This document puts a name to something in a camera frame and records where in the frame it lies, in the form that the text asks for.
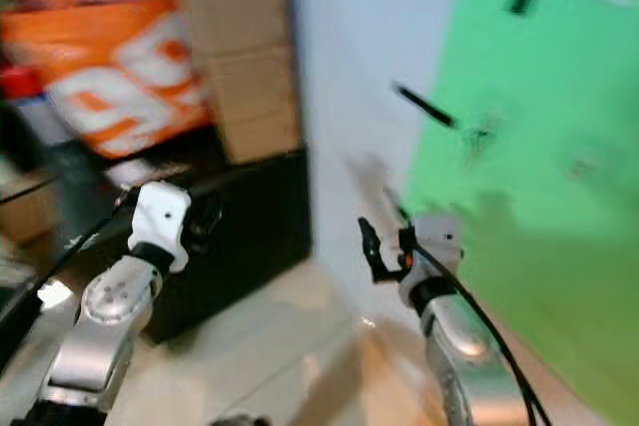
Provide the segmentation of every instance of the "orange and white bag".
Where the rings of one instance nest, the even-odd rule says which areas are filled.
[[[3,41],[36,64],[59,115],[97,153],[126,157],[210,121],[176,0],[24,5],[3,15]]]

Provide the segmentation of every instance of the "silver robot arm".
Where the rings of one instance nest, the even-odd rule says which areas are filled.
[[[104,424],[122,386],[133,344],[153,312],[163,277],[188,262],[181,235],[191,198],[166,183],[140,189],[129,254],[85,289],[24,426]]]
[[[454,285],[412,250],[416,241],[455,274],[462,258],[455,219],[425,215],[416,219],[414,230],[407,222],[409,227],[399,231],[402,270],[385,267],[374,228],[360,218],[363,253],[373,281],[398,281],[403,303],[420,318],[426,359],[440,386],[448,424],[529,426],[521,389],[495,338]]]

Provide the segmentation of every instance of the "green screen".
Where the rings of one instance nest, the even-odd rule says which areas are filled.
[[[463,220],[460,274],[583,399],[639,424],[639,12],[457,0],[406,201]]]

